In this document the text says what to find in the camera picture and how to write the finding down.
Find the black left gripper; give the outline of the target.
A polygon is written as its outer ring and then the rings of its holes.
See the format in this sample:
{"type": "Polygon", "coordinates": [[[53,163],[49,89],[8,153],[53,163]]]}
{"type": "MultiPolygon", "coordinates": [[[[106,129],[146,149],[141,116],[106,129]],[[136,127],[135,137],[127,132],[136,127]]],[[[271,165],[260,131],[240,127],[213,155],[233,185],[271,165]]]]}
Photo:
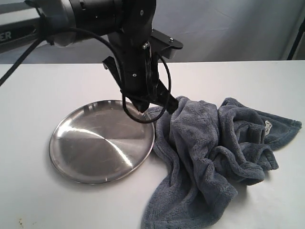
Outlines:
{"type": "Polygon", "coordinates": [[[107,57],[103,64],[113,75],[122,94],[139,112],[144,113],[150,104],[156,104],[166,107],[172,115],[179,102],[171,95],[170,87],[159,78],[158,62],[165,57],[152,52],[151,33],[133,37],[124,32],[109,34],[109,43],[116,55],[107,57]]]}

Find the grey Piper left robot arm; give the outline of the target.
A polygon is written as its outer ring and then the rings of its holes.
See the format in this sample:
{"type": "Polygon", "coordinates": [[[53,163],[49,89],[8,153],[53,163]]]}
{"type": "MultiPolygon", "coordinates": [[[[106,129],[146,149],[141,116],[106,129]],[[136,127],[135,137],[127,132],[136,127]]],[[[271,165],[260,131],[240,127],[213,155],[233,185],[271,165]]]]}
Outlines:
{"type": "Polygon", "coordinates": [[[158,73],[183,44],[152,27],[154,0],[26,0],[0,7],[0,51],[46,41],[66,47],[107,36],[113,53],[103,61],[140,112],[156,104],[173,113],[178,101],[158,73]]]}

